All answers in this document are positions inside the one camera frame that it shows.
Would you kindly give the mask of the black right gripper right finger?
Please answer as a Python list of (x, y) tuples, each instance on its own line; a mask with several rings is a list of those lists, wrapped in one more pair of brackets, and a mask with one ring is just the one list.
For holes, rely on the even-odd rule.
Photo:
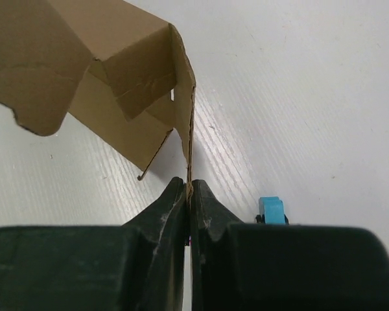
[(245, 223), (192, 186), (193, 310), (389, 310), (389, 256), (370, 231)]

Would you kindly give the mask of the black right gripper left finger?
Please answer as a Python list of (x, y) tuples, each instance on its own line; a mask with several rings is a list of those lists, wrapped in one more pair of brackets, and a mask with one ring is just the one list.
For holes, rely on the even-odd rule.
[(0, 310), (181, 310), (185, 183), (123, 225), (0, 227)]

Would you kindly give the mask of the brown cardboard paper box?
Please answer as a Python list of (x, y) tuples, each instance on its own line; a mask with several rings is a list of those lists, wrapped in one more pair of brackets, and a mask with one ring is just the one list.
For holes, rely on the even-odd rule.
[(177, 28), (126, 1), (0, 1), (0, 104), (36, 135), (71, 114), (147, 172), (177, 131), (191, 163), (195, 91)]

